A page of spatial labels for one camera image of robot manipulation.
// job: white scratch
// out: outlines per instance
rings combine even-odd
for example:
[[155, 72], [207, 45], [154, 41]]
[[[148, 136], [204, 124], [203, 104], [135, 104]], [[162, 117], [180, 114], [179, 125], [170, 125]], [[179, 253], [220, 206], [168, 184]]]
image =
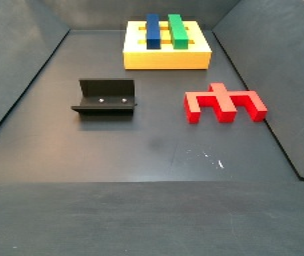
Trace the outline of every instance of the white scratch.
[[279, 218], [278, 214], [274, 214], [274, 213], [271, 213], [271, 212], [266, 212], [266, 214], [267, 214], [272, 219]]
[[223, 164], [222, 164], [222, 161], [220, 161], [220, 160], [219, 160], [219, 165], [220, 165], [222, 169], [224, 169], [224, 167], [223, 167]]

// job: yellow block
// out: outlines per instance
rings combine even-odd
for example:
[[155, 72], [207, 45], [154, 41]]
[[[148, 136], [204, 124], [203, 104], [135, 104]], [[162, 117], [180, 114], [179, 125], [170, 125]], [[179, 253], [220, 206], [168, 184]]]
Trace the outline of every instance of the yellow block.
[[211, 47], [196, 21], [184, 21], [190, 38], [187, 50], [172, 47], [168, 22], [159, 22], [162, 49], [147, 49], [146, 21], [128, 21], [124, 43], [126, 69], [208, 69]]

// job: stacked blocks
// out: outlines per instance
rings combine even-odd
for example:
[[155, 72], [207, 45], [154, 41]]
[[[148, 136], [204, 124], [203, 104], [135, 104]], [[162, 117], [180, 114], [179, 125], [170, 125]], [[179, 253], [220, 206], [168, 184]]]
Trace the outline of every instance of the stacked blocks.
[[264, 120], [267, 108], [255, 91], [227, 91], [223, 83], [212, 83], [210, 92], [186, 92], [184, 108], [190, 123], [200, 120], [200, 107], [214, 107], [222, 123], [234, 122], [235, 106], [244, 106], [254, 122]]
[[147, 21], [128, 22], [123, 50], [126, 69], [208, 69], [212, 51], [198, 22], [183, 22], [175, 14], [168, 18], [170, 21], [159, 21], [159, 26], [156, 14], [150, 14]]
[[188, 49], [188, 34], [179, 14], [168, 15], [168, 26], [174, 49]]
[[159, 27], [159, 15], [147, 15], [147, 49], [160, 49], [160, 27]]

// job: gray floor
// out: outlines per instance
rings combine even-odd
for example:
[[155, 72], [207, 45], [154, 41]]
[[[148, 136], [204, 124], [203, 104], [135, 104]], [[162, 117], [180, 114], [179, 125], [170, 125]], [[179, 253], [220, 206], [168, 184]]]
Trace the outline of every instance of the gray floor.
[[[239, 109], [220, 124], [187, 123], [186, 91], [244, 90], [211, 32], [210, 70], [126, 71], [122, 31], [72, 31], [0, 129], [0, 182], [297, 181], [264, 123]], [[80, 78], [136, 81], [132, 119], [85, 117]]]
[[0, 255], [304, 256], [304, 183], [3, 184]]
[[[186, 121], [186, 91], [243, 89], [212, 34], [208, 71], [127, 72], [123, 36], [73, 31], [0, 128], [0, 255], [304, 255], [304, 182], [266, 124]], [[81, 77], [135, 78], [132, 119], [79, 117]]]

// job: gray wall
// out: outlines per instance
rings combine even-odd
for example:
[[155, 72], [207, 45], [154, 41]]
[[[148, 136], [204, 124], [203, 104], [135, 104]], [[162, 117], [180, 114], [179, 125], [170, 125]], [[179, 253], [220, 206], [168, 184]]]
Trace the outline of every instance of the gray wall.
[[0, 0], [0, 122], [67, 32], [41, 2]]
[[243, 0], [214, 32], [304, 177], [304, 1]]
[[72, 29], [126, 29], [147, 13], [180, 13], [212, 29], [240, 0], [41, 0]]

